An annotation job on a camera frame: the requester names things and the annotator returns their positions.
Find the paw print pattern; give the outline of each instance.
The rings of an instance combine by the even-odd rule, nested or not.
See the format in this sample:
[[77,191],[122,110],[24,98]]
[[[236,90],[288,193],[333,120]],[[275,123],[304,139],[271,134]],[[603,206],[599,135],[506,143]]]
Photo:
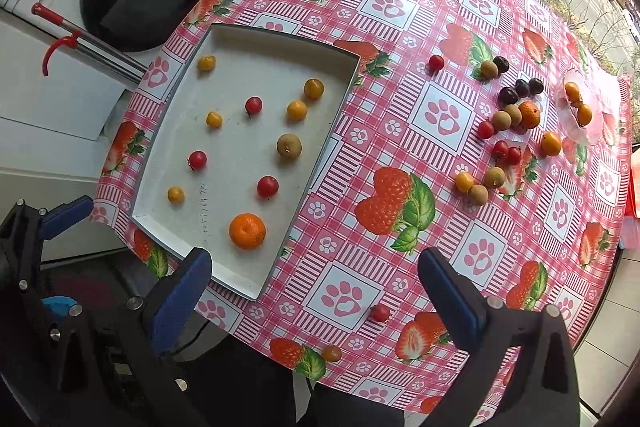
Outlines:
[[389,394],[389,391],[371,387],[368,391],[366,389],[359,390],[358,394],[363,398],[368,398],[378,403],[386,403],[385,398]]
[[478,10],[481,15],[489,16],[494,14],[494,10],[486,0],[469,0],[469,4]]
[[473,266],[474,275],[480,275],[489,270],[494,262],[492,256],[495,253],[495,245],[486,239],[481,239],[478,244],[471,243],[469,251],[465,254],[463,261],[467,266]]
[[371,7],[378,12],[382,12],[388,19],[402,17],[405,15],[404,3],[401,0],[373,0]]
[[569,222],[568,213],[569,212],[569,203],[564,201],[563,198],[560,198],[559,201],[556,201],[554,204],[553,212],[551,213],[551,217],[556,222],[556,228],[558,230],[563,229],[567,223]]
[[156,57],[151,68],[146,70],[142,80],[146,80],[146,85],[151,88],[162,86],[169,80],[169,77],[166,76],[167,71],[169,71],[169,62],[162,60],[162,57]]
[[320,300],[322,304],[334,309],[336,317],[346,317],[358,313],[362,307],[358,303],[362,299],[362,290],[351,287],[347,281],[340,281],[338,287],[328,284],[324,289],[325,295]]
[[616,190],[613,184],[613,176],[608,172],[603,172],[600,175],[600,190],[604,192],[605,196],[610,196],[613,194],[614,190]]
[[108,223],[109,218],[107,217],[107,209],[96,204],[94,209],[91,211],[89,221],[95,221],[96,223]]
[[429,102],[427,108],[429,111],[424,114],[426,121],[437,125],[438,133],[442,136],[449,136],[460,130],[460,125],[456,121],[460,113],[455,105],[449,105],[446,100],[439,99],[438,103]]
[[574,313],[573,299],[570,299],[569,297],[565,297],[564,299],[562,299],[562,301],[556,303],[556,306],[558,306],[558,309],[560,310],[560,313],[562,314],[562,318],[564,318],[564,320],[567,321],[573,316],[573,313]]
[[226,329],[224,319],[226,318],[226,311],[222,306],[217,305],[214,301],[209,299],[206,303],[200,301],[198,303],[198,309],[205,316],[218,327],[223,330]]
[[314,219],[322,219],[326,214],[326,205],[320,201],[313,201],[306,210]]

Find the table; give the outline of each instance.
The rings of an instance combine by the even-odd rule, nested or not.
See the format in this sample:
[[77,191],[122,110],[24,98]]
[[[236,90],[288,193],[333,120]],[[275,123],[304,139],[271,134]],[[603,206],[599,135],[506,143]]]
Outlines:
[[[175,73],[210,21],[336,43],[357,51],[363,62],[360,86],[335,121],[322,167],[267,289],[249,302],[211,285],[197,306],[202,315],[265,355],[276,338],[303,344],[306,359],[298,369],[313,377],[322,374],[313,353],[338,345],[342,359],[327,363],[323,383],[417,411],[425,398],[446,391],[466,359],[434,330],[434,315],[425,315],[432,322],[430,352],[405,362],[396,355],[406,324],[415,324],[417,312],[433,311],[417,281],[415,260],[422,248],[435,245],[484,295],[508,302],[523,266],[523,272],[533,269],[536,287],[516,305],[557,304],[577,341],[600,299],[622,222],[628,87],[602,71],[541,0],[201,0],[133,95],[92,214],[158,275],[175,261],[130,222],[134,184]],[[426,61],[438,52],[446,68],[429,76]],[[482,84],[472,74],[487,55],[507,57],[511,69]],[[588,149],[567,143],[563,154],[540,158],[542,132],[558,126],[548,92],[569,70],[581,71],[598,92],[606,114],[603,136]],[[476,126],[496,110],[500,86],[534,76],[546,85],[536,99],[542,124],[524,135],[504,134],[525,151],[523,169],[504,194],[494,194],[480,208],[469,206],[452,178],[464,170],[482,178],[492,165],[492,141],[479,140]],[[386,181],[376,180],[374,172],[383,167],[392,168],[380,171]],[[407,180],[410,194],[402,185]],[[384,219],[371,217],[370,209],[356,216],[357,202],[377,191],[389,198],[394,190],[405,209],[407,197],[420,202],[413,216],[403,211],[400,229],[389,232],[389,224],[381,225]],[[377,302],[392,310],[386,323],[367,320]],[[516,352],[508,352],[476,423],[494,413],[515,358]]]

